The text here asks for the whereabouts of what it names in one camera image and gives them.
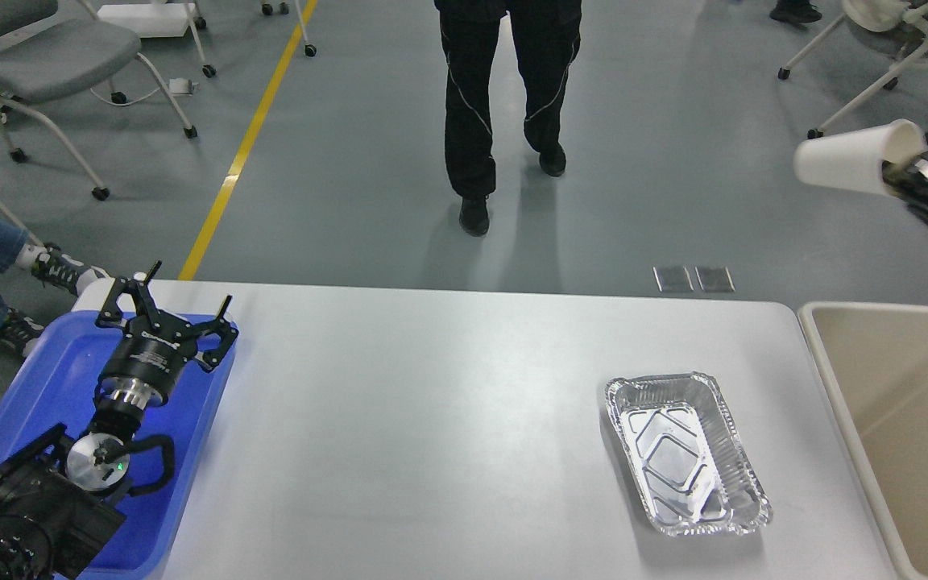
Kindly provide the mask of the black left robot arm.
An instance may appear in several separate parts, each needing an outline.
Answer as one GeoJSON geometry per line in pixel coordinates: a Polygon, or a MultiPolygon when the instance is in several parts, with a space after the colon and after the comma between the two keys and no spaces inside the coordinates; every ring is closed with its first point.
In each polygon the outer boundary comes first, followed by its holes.
{"type": "Polygon", "coordinates": [[[143,579],[176,535],[239,331],[147,280],[45,330],[0,404],[0,579],[143,579]]]}

